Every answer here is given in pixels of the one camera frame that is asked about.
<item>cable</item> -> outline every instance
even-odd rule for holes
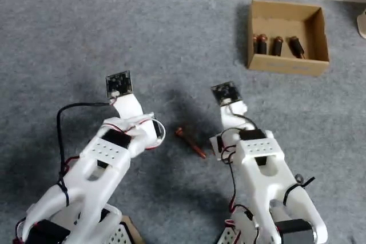
[[[61,114],[63,111],[67,110],[67,109],[71,109],[73,107],[78,107],[78,106],[89,106],[89,107],[101,107],[101,106],[109,106],[110,103],[105,103],[105,102],[96,102],[96,103],[86,103],[86,102],[81,102],[81,103],[73,103],[73,104],[69,104],[66,105],[65,107],[62,107],[58,112],[57,112],[57,116],[56,116],[56,122],[57,122],[57,138],[58,138],[58,146],[59,146],[59,154],[60,154],[60,159],[61,159],[61,164],[60,164],[60,171],[58,173],[58,182],[57,185],[60,187],[60,189],[62,190],[62,192],[65,194],[66,197],[66,207],[68,207],[70,205],[70,199],[69,199],[69,194],[67,192],[67,187],[65,185],[65,182],[63,180],[63,177],[66,174],[66,162],[65,162],[65,149],[63,147],[63,140],[62,140],[62,130],[61,130]]]
[[[229,164],[228,161],[230,161],[229,157],[232,153],[235,153],[235,151],[230,151],[230,154],[227,158],[223,159],[223,156],[224,156],[224,152],[228,151],[228,149],[230,148],[234,148],[236,147],[236,145],[230,145],[230,146],[227,146],[225,148],[223,148],[222,152],[221,152],[221,161],[224,163],[224,164]]]
[[[146,148],[147,150],[152,150],[152,149],[158,148],[162,144],[162,142],[164,141],[164,139],[166,137],[166,130],[165,130],[164,125],[159,120],[157,120],[155,118],[151,118],[150,120],[155,121],[156,123],[158,123],[159,126],[161,126],[163,133],[162,133],[162,137],[158,139],[157,143],[155,143],[151,147],[147,147]]]
[[[254,121],[252,121],[249,117],[246,117],[245,115],[242,115],[242,114],[236,114],[233,112],[233,109],[231,108],[231,105],[229,105],[229,110],[230,112],[232,113],[232,115],[236,116],[236,117],[240,117],[240,118],[243,118],[243,119],[246,119],[248,120],[255,129],[258,129],[258,126],[254,123]]]
[[[312,177],[310,179],[308,179],[305,183],[300,184],[300,183],[295,183],[294,185],[290,186],[287,191],[285,192],[284,195],[284,200],[283,200],[283,204],[284,206],[286,206],[287,203],[287,199],[288,199],[288,195],[290,194],[290,192],[295,189],[296,187],[303,187],[305,188],[306,186],[308,186],[311,182],[313,182],[313,180],[315,179],[315,177]]]
[[[257,240],[258,240],[258,237],[259,237],[259,227],[257,228],[257,235],[253,241],[253,244],[256,244],[257,243]]]

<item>black wire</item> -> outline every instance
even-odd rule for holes
[[[243,118],[243,119],[248,120],[251,124],[253,124],[253,126],[254,126],[255,129],[258,129],[257,124],[255,124],[254,121],[252,121],[249,117],[246,117],[245,115],[242,115],[242,114],[236,114],[236,113],[234,113],[233,110],[231,109],[231,107],[229,108],[229,110],[232,113],[232,115],[234,115],[236,117],[240,117],[240,118]]]
[[[288,199],[288,195],[290,194],[290,192],[295,189],[296,187],[302,187],[302,188],[305,188],[306,186],[308,186],[311,182],[313,182],[315,179],[315,177],[312,177],[310,179],[308,179],[305,183],[303,184],[300,184],[300,183],[295,183],[294,185],[290,186],[286,192],[285,192],[285,195],[284,195],[284,200],[283,200],[283,205],[286,206],[286,203],[287,203],[287,199]]]
[[[223,150],[222,150],[222,152],[221,152],[221,161],[224,163],[224,164],[229,164],[229,162],[230,162],[230,157],[231,157],[231,155],[233,155],[233,153],[235,153],[235,151],[233,151],[232,153],[230,153],[229,154],[229,156],[227,157],[227,158],[225,158],[225,159],[223,159],[223,156],[224,156],[224,152],[226,152],[226,151],[228,151],[228,149],[230,149],[230,148],[234,148],[234,147],[236,147],[236,145],[230,145],[230,146],[227,146],[227,147],[225,147]]]
[[[253,244],[256,244],[257,243],[257,240],[258,240],[258,237],[259,237],[259,227],[257,228],[257,235],[253,241]]]
[[[66,173],[66,163],[65,163],[65,149],[63,147],[63,140],[62,140],[61,114],[63,111],[70,109],[72,107],[78,107],[78,106],[101,107],[101,106],[109,106],[109,105],[110,105],[110,103],[106,103],[106,102],[95,102],[95,103],[80,102],[80,103],[73,103],[73,104],[66,105],[65,107],[62,107],[57,112],[57,116],[56,116],[57,138],[58,138],[59,154],[60,154],[60,159],[61,159],[57,185],[60,187],[60,189],[65,194],[66,206],[69,206],[70,201],[69,201],[69,194],[67,193],[67,187],[65,185],[65,182],[63,181],[63,177],[65,176],[65,173]]]

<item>red wire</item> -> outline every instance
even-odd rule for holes
[[[75,157],[69,157],[66,161],[65,161],[65,174],[67,174],[70,170],[70,166],[69,166],[69,163],[72,161],[72,160],[76,160],[76,159],[79,159],[80,157],[79,156],[75,156]]]
[[[241,235],[241,231],[239,231],[239,233],[236,235],[236,238],[234,239],[233,244],[236,244],[239,241],[240,235]]]
[[[108,125],[112,128],[115,128],[117,131],[120,131],[120,132],[123,132],[119,127],[117,127],[116,125],[114,124],[111,124],[111,123],[104,123],[104,125]]]

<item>cardboard box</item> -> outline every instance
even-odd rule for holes
[[[248,22],[248,69],[285,74],[320,75],[329,66],[325,22],[321,7],[253,0]],[[254,54],[253,35],[268,37],[267,54]],[[305,59],[296,58],[288,41],[297,36]],[[280,57],[270,55],[273,39],[283,37]]]

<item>floor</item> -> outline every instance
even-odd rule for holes
[[[221,131],[210,87],[233,80],[248,116],[272,130],[307,187],[329,243],[366,239],[365,6],[285,0],[324,8],[331,64],[320,77],[249,71],[251,0],[0,0],[0,237],[51,185],[59,165],[55,115],[72,102],[105,101],[105,76],[130,70],[146,112],[165,124],[164,144],[133,159],[110,204],[147,243],[214,243],[229,217],[227,166],[196,156],[174,136],[185,125],[209,151]],[[78,154],[112,108],[65,114],[67,156]],[[248,193],[238,181],[238,201]]]

